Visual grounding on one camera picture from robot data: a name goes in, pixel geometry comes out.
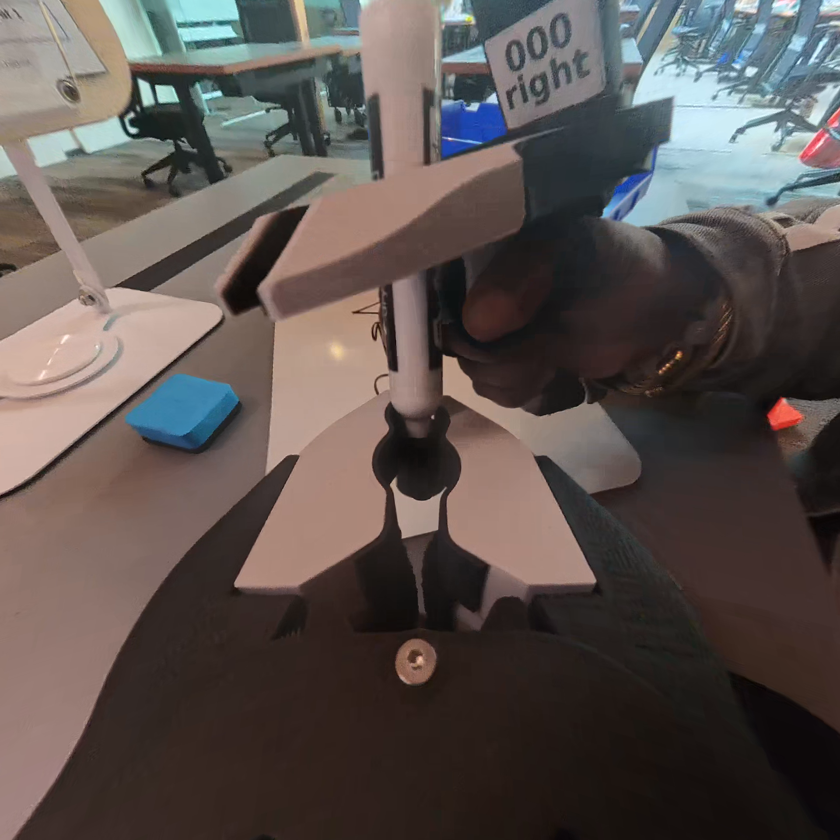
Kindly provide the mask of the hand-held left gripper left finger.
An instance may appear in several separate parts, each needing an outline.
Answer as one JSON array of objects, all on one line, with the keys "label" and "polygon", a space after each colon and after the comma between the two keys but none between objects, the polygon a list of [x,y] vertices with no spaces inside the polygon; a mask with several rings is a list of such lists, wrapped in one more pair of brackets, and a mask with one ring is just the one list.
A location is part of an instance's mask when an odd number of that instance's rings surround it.
[{"label": "hand-held left gripper left finger", "polygon": [[393,494],[374,465],[390,403],[370,399],[301,451],[238,573],[239,592],[298,596],[313,620],[418,624]]}]

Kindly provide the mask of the white whiteboard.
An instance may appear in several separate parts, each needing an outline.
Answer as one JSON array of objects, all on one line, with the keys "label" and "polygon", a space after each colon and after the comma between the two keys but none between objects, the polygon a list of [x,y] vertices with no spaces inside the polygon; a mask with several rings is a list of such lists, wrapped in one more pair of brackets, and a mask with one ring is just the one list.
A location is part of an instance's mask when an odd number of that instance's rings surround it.
[{"label": "white whiteboard", "polygon": [[[385,352],[372,334],[378,304],[377,293],[366,292],[275,325],[267,471],[386,389]],[[549,416],[503,408],[475,394],[451,359],[444,393],[549,457],[592,495],[642,475],[635,448],[598,404]]]}]

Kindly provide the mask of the blue whiteboard eraser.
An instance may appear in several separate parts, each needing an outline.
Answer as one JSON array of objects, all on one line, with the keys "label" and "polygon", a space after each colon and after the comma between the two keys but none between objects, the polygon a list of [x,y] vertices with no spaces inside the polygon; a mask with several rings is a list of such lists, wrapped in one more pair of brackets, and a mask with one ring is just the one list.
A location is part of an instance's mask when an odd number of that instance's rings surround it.
[{"label": "blue whiteboard eraser", "polygon": [[197,455],[213,445],[241,408],[230,385],[174,374],[129,411],[125,422],[149,444]]}]

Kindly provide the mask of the row of office chairs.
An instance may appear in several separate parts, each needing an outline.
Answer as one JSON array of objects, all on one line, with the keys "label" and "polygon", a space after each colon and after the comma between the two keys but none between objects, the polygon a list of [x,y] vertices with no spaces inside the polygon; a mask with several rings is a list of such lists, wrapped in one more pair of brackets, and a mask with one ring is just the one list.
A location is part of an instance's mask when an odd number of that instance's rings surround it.
[{"label": "row of office chairs", "polygon": [[724,151],[800,152],[838,105],[838,2],[639,2],[637,99]]}]

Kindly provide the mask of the person's right forearm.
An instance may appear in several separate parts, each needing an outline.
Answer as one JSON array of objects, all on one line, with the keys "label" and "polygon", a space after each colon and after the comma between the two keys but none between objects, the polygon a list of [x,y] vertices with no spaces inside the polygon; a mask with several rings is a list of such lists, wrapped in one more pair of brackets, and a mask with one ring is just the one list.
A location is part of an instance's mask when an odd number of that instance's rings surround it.
[{"label": "person's right forearm", "polygon": [[657,363],[647,396],[731,392],[755,402],[839,396],[838,199],[759,213],[724,206],[648,227],[710,271],[704,333]]}]

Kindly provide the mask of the black office chair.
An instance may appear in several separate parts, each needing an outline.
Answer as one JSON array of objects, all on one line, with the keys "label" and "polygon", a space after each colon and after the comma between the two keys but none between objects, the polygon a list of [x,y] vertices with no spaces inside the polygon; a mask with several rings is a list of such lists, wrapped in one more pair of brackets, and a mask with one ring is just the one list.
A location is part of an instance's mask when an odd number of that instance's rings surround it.
[{"label": "black office chair", "polygon": [[154,187],[153,173],[167,170],[167,191],[178,198],[181,192],[175,183],[177,176],[191,174],[195,165],[206,169],[205,164],[199,161],[193,133],[187,127],[178,104],[159,103],[155,98],[154,104],[147,106],[134,85],[129,106],[119,115],[119,121],[122,131],[131,140],[156,140],[172,146],[168,155],[141,172],[140,178],[146,188]]}]

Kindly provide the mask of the blue plastic bin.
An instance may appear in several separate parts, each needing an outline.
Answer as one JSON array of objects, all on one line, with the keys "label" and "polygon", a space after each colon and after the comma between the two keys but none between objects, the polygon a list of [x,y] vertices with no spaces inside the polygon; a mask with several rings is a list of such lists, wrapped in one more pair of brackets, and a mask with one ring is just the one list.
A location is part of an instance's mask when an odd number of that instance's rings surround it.
[{"label": "blue plastic bin", "polygon": [[[495,95],[478,102],[445,99],[441,108],[442,156],[471,150],[504,136],[507,127]],[[621,222],[644,199],[655,174],[657,151],[648,156],[640,173],[624,177],[614,188],[602,216]]]}]

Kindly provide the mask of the white table sign stand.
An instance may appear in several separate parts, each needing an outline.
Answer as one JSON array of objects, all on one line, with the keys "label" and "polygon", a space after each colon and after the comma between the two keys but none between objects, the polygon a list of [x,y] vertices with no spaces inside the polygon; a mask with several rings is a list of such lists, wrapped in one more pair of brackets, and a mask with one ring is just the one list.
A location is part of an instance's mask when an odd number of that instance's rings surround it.
[{"label": "white table sign stand", "polygon": [[131,75],[99,2],[1,3],[3,153],[69,263],[66,305],[2,340],[1,493],[26,485],[222,321],[100,280],[28,141],[118,116]]}]

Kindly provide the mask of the black whiteboard marker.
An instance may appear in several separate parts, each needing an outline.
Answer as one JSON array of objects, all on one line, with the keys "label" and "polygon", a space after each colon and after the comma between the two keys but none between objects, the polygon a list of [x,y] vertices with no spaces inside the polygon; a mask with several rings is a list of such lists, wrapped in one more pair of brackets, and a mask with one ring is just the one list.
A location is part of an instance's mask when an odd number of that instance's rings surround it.
[{"label": "black whiteboard marker", "polygon": [[387,232],[380,289],[392,406],[409,434],[425,436],[443,398],[438,314],[422,236],[421,177],[440,161],[442,14],[437,2],[362,6],[360,34],[371,172],[384,181]]}]

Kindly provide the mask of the person's right hand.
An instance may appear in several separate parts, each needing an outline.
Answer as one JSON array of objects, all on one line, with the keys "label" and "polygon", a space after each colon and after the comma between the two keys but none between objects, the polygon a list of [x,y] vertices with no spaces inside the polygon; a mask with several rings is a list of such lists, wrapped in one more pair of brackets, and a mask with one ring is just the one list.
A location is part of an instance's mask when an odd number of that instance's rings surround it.
[{"label": "person's right hand", "polygon": [[476,270],[459,325],[442,328],[474,391],[504,407],[534,404],[559,376],[647,372],[718,296],[692,248],[665,233],[599,217],[559,217],[465,258]]}]

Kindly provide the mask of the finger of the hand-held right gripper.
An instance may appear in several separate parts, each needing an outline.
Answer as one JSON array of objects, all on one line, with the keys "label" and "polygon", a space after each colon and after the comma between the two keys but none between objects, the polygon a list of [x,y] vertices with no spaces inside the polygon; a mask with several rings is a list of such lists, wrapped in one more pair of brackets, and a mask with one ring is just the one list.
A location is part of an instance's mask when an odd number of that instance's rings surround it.
[{"label": "finger of the hand-held right gripper", "polygon": [[289,319],[492,245],[525,216],[513,143],[357,185],[310,205],[259,301],[271,319]]},{"label": "finger of the hand-held right gripper", "polygon": [[217,297],[226,315],[262,308],[257,290],[268,277],[301,220],[308,204],[289,206],[259,216],[217,279]]}]

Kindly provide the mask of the black marker cap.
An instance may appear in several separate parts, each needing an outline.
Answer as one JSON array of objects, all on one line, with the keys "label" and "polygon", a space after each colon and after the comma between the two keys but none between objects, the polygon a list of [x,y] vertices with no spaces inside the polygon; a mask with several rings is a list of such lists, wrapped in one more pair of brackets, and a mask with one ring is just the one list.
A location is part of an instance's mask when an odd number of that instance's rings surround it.
[{"label": "black marker cap", "polygon": [[439,407],[425,436],[409,434],[407,421],[389,405],[385,418],[390,428],[396,487],[405,497],[428,501],[445,489],[444,448],[449,414]]}]

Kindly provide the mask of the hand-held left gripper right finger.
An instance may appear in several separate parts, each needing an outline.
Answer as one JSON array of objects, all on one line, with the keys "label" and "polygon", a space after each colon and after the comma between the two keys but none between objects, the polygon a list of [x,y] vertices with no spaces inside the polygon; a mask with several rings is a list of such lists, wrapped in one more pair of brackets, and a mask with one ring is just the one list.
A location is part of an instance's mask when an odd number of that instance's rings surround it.
[{"label": "hand-held left gripper right finger", "polygon": [[531,450],[460,402],[444,409],[447,487],[423,559],[427,621],[485,622],[501,599],[593,593],[595,574]]}]

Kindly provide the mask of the wooden office desk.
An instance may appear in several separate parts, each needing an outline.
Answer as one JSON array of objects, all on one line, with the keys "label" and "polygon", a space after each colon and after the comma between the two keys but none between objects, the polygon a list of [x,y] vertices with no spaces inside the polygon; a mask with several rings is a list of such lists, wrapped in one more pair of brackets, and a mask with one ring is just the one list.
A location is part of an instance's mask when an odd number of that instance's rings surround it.
[{"label": "wooden office desk", "polygon": [[315,80],[323,79],[334,60],[361,55],[361,37],[323,36],[283,44],[239,44],[194,49],[129,60],[132,77],[150,85],[173,88],[196,140],[199,161],[207,166],[212,183],[224,178],[192,89],[200,81],[220,81],[229,97],[256,96],[262,88],[279,88],[296,99],[302,114],[299,143],[306,156],[326,157],[327,144],[319,111]]}]

